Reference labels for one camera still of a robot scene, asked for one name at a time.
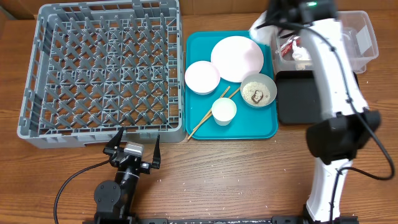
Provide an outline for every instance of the white label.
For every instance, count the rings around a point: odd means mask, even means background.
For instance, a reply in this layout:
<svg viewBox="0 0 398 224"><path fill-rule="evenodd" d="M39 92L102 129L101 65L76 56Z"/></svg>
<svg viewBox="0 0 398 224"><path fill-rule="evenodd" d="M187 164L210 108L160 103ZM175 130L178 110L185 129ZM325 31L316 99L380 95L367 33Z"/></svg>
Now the white label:
<svg viewBox="0 0 398 224"><path fill-rule="evenodd" d="M358 47L361 55L363 55L367 49L372 47L371 36L369 35L367 25L365 25L361 31L356 34L356 41L358 41Z"/></svg>

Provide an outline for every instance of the white plate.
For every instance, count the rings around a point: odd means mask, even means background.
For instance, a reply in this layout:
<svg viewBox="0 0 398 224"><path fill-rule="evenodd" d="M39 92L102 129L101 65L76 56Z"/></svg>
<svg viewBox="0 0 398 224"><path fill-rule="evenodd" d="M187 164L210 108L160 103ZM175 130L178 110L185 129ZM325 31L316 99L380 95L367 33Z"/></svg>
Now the white plate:
<svg viewBox="0 0 398 224"><path fill-rule="evenodd" d="M214 46L211 62L217 67L221 78L239 83L248 75L261 71L264 55L253 40L232 36L222 39Z"/></svg>
<svg viewBox="0 0 398 224"><path fill-rule="evenodd" d="M195 93L206 95L220 83L220 73L211 62L198 61L185 71L185 83Z"/></svg>

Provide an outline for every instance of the gray plastic crate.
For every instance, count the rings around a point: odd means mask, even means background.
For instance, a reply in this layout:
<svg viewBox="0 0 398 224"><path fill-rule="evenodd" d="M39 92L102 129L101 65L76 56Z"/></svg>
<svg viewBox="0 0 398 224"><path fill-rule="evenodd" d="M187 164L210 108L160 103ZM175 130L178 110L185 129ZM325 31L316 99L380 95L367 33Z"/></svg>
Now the gray plastic crate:
<svg viewBox="0 0 398 224"><path fill-rule="evenodd" d="M40 8L17 133L40 148L185 138L178 0Z"/></svg>

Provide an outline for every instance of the chopsticks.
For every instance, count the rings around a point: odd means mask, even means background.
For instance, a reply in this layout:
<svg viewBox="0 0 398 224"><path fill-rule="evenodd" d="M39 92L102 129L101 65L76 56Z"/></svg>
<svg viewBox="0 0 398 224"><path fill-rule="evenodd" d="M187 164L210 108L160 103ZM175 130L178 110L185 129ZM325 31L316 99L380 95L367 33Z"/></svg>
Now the chopsticks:
<svg viewBox="0 0 398 224"><path fill-rule="evenodd" d="M227 87L227 89L224 91L224 93L219 97L222 98L225 96L225 94L228 92L230 86ZM235 94L237 94L237 92L240 90L240 87L235 90L235 92L233 92L228 98L231 99ZM193 134L195 134L196 131L198 131L199 127L206 122L213 114L211 113L211 108L210 110L207 112L207 114L202 118L202 120L200 121L200 123L193 129L191 135L189 135L188 140L192 138Z"/></svg>

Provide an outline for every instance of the white cup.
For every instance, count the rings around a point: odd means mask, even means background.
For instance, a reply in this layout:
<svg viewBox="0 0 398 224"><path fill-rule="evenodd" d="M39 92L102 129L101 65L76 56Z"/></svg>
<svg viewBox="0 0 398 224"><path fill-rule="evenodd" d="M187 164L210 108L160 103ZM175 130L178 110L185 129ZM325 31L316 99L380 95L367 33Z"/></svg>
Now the white cup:
<svg viewBox="0 0 398 224"><path fill-rule="evenodd" d="M226 126L236 115L236 104L229 98L220 98L211 106L211 113L218 125Z"/></svg>

